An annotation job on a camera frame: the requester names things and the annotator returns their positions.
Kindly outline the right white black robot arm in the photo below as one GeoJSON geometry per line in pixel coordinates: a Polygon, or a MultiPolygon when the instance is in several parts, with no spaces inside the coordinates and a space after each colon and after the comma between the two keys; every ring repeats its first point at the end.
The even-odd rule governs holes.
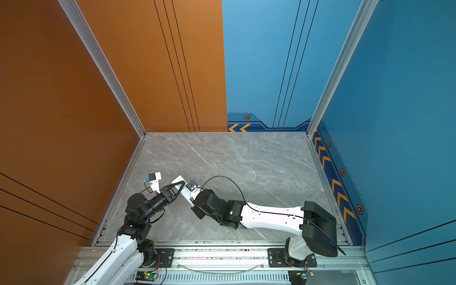
{"type": "Polygon", "coordinates": [[[219,198],[212,190],[194,186],[187,200],[199,219],[210,217],[219,225],[238,229],[271,229],[292,235],[286,239],[284,263],[291,267],[315,267],[315,255],[337,257],[336,218],[320,205],[306,201],[303,207],[275,208],[246,201],[219,198]]]}

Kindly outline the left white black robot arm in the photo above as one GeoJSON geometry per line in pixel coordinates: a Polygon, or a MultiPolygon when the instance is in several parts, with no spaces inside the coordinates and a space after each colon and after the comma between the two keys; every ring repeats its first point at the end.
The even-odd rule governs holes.
{"type": "Polygon", "coordinates": [[[172,204],[185,188],[185,181],[166,185],[153,198],[143,193],[129,197],[124,224],[116,239],[98,261],[76,283],[78,285],[123,285],[144,262],[154,257],[154,242],[147,239],[151,218],[172,204]]]}

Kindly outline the white remote control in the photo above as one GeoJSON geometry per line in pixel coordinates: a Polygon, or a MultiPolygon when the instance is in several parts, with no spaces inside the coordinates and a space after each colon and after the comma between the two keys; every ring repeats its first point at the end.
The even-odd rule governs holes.
{"type": "Polygon", "coordinates": [[[172,184],[175,184],[175,183],[178,183],[178,182],[181,182],[181,181],[184,181],[185,185],[184,185],[183,189],[180,192],[180,196],[184,197],[185,200],[190,204],[190,207],[193,208],[195,206],[194,205],[194,200],[195,200],[196,196],[198,195],[198,191],[197,190],[190,190],[187,187],[188,182],[180,175],[172,181],[172,184]]]}

